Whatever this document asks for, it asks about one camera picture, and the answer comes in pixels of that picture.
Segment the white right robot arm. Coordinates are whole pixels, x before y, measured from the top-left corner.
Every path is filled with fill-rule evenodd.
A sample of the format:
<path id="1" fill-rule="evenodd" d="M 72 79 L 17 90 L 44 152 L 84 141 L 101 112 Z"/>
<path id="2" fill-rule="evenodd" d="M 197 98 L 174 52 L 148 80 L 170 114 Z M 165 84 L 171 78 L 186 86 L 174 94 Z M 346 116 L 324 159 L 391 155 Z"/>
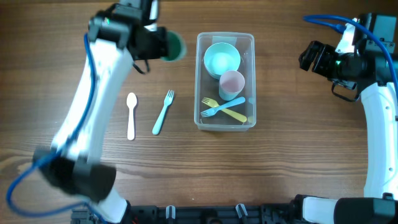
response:
<path id="1" fill-rule="evenodd" d="M 362 198 L 298 195 L 295 218 L 309 223 L 397 223 L 397 97 L 391 75 L 397 71 L 397 55 L 386 59 L 376 45 L 339 53 L 313 41 L 299 63 L 333 85 L 357 90 L 366 115 L 368 171 Z"/>

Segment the pink plastic cup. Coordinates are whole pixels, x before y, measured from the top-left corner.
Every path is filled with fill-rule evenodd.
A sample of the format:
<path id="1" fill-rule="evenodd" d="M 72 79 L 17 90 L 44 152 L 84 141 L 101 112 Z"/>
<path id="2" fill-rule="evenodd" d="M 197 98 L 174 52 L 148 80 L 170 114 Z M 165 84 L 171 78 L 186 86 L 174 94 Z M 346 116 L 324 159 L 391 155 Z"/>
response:
<path id="1" fill-rule="evenodd" d="M 219 84 L 223 92 L 237 94 L 243 90 L 246 81 L 240 72 L 229 70 L 222 74 Z"/>

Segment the blue plastic fork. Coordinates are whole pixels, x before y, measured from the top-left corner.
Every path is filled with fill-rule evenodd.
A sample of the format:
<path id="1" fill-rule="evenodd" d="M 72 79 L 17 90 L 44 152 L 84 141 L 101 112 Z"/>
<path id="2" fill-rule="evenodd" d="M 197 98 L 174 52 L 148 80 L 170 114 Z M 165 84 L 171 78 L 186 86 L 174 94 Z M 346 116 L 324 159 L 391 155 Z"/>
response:
<path id="1" fill-rule="evenodd" d="M 200 113 L 200 115 L 202 117 L 214 116 L 215 114 L 217 114 L 217 112 L 222 111 L 223 109 L 229 109 L 232 106 L 237 106 L 237 105 L 243 104 L 245 101 L 246 101 L 245 97 L 239 97 L 239 98 L 231 100 L 223 105 L 219 105 L 216 108 L 210 107 L 209 109 L 202 111 Z"/>

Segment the blue plastic cup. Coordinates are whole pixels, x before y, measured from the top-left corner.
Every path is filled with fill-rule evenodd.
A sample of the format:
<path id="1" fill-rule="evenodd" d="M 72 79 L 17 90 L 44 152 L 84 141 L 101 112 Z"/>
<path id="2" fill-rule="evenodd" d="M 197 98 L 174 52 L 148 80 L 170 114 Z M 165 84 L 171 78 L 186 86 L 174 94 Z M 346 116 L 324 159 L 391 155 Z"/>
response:
<path id="1" fill-rule="evenodd" d="M 236 98 L 242 90 L 243 87 L 239 85 L 219 85 L 219 96 L 225 101 L 231 101 Z"/>

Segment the white plastic spoon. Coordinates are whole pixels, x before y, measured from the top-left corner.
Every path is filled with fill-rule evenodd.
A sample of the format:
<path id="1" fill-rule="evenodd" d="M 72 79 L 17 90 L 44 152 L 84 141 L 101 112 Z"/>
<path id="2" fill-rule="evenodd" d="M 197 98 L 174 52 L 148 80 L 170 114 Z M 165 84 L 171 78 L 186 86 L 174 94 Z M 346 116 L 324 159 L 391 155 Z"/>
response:
<path id="1" fill-rule="evenodd" d="M 134 110 L 137 106 L 137 96 L 134 93 L 129 93 L 127 96 L 126 104 L 129 109 L 127 139 L 132 141 L 135 139 Z"/>

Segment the green plastic fork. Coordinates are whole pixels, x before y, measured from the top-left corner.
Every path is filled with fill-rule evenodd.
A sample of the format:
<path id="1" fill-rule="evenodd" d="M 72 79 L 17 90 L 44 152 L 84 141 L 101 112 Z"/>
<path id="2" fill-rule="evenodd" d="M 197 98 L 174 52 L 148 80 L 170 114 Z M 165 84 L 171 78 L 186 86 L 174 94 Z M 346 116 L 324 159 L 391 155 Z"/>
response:
<path id="1" fill-rule="evenodd" d="M 161 112 L 155 122 L 155 125 L 152 129 L 153 135 L 158 135 L 160 133 L 162 123 L 164 122 L 166 111 L 167 111 L 168 107 L 172 104 L 173 100 L 174 100 L 174 91 L 169 90 L 165 96 L 164 105 L 162 107 L 162 110 L 161 110 Z"/>

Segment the clear plastic storage container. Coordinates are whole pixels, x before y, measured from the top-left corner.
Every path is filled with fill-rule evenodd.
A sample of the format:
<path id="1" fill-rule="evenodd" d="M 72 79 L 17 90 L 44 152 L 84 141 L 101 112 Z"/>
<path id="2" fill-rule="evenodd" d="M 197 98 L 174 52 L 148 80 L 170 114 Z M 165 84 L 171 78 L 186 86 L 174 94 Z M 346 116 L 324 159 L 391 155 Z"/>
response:
<path id="1" fill-rule="evenodd" d="M 247 121 L 242 123 L 228 114 L 219 111 L 214 116 L 202 117 L 200 113 L 210 107 L 202 103 L 202 99 L 211 98 L 219 105 L 227 101 L 219 96 L 219 81 L 211 77 L 205 68 L 203 58 L 205 51 L 213 44 L 225 42 L 237 48 L 241 56 L 238 68 L 246 81 L 240 94 L 236 97 L 245 97 L 243 104 L 232 106 L 229 109 L 245 115 Z M 202 32 L 197 37 L 195 65 L 195 106 L 194 122 L 198 129 L 204 131 L 247 131 L 256 124 L 256 66 L 254 37 L 251 34 L 238 32 Z"/>

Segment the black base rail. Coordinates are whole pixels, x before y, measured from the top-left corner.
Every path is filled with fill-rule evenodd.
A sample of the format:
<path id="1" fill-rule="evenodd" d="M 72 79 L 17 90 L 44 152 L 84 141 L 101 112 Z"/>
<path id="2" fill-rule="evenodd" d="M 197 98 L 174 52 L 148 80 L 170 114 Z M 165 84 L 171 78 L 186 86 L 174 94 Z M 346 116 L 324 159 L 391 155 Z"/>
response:
<path id="1" fill-rule="evenodd" d="M 121 220 L 125 224 L 282 224 L 306 223 L 287 203 L 247 206 L 167 207 L 130 206 Z"/>

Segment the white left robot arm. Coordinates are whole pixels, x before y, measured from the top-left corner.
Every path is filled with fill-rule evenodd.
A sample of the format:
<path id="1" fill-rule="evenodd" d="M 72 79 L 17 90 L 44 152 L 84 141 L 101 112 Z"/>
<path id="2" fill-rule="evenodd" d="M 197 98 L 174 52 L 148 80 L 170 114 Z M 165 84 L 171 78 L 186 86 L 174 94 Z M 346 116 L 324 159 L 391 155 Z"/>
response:
<path id="1" fill-rule="evenodd" d="M 141 56 L 167 56 L 169 33 L 134 29 L 126 45 L 85 34 L 86 63 L 70 110 L 49 152 L 36 150 L 33 169 L 50 185 L 83 198 L 102 221 L 120 223 L 129 207 L 113 187 L 115 167 L 100 163 L 104 134 L 121 86 Z"/>

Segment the green plastic bowl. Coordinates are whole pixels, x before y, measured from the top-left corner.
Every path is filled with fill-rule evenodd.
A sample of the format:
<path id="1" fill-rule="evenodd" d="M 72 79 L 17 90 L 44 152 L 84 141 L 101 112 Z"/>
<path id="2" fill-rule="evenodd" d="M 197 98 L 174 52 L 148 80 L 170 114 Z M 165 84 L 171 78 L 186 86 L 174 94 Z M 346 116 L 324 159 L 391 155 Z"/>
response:
<path id="1" fill-rule="evenodd" d="M 219 42 L 207 48 L 203 62 L 207 71 L 224 74 L 229 70 L 238 70 L 241 56 L 233 45 Z"/>

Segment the blue plastic bowl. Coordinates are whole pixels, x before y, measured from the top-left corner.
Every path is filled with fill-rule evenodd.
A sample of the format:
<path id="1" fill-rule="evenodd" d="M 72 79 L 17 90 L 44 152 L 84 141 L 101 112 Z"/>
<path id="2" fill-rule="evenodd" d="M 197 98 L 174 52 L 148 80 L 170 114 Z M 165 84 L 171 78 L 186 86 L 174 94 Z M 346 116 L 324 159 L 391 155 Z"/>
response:
<path id="1" fill-rule="evenodd" d="M 208 71 L 208 73 L 209 73 L 209 75 L 211 77 L 213 77 L 213 78 L 215 78 L 217 80 L 219 80 L 221 78 L 221 76 L 222 76 L 222 73 L 215 73 L 215 72 L 212 72 L 212 71 Z"/>

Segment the yellow plastic fork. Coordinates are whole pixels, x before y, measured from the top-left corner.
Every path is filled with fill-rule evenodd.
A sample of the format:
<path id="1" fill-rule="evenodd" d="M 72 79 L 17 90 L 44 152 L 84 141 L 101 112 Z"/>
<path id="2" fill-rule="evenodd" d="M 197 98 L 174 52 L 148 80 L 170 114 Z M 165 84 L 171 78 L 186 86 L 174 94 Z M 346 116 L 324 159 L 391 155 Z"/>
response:
<path id="1" fill-rule="evenodd" d="M 204 98 L 204 99 L 202 99 L 201 102 L 211 108 L 216 108 L 217 106 L 219 106 L 218 102 L 211 98 Z M 242 115 L 242 114 L 232 111 L 230 109 L 223 109 L 222 112 L 228 114 L 232 118 L 234 118 L 242 123 L 245 123 L 248 120 L 245 115 Z"/>

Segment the green plastic cup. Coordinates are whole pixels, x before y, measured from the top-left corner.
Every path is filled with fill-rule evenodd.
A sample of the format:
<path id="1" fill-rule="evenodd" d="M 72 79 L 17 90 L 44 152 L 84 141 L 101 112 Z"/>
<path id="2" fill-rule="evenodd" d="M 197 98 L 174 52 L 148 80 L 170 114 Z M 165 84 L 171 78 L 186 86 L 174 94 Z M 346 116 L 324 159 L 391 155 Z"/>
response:
<path id="1" fill-rule="evenodd" d="M 162 60 L 174 62 L 184 58 L 187 53 L 187 46 L 182 36 L 172 30 L 167 32 L 168 53 Z"/>

